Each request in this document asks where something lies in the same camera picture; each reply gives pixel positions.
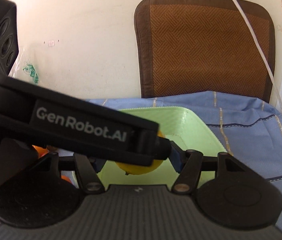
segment light green plastic tray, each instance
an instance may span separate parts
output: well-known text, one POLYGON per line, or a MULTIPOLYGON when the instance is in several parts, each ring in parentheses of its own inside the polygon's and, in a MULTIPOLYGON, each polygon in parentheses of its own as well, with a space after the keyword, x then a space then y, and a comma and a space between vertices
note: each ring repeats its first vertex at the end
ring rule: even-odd
MULTIPOLYGON (((160 124, 160 130, 166 138, 174 141, 181 149, 194 149, 205 156, 217 156, 226 152, 217 137, 204 122, 191 110, 182 107, 156 107, 124 109, 122 112, 136 115, 160 124)), ((115 162, 107 161, 99 178, 105 187, 109 184, 120 185, 173 185, 178 173, 169 159, 159 168, 148 174, 125 175, 115 162)), ((202 172, 199 186, 214 178, 214 172, 202 172)))

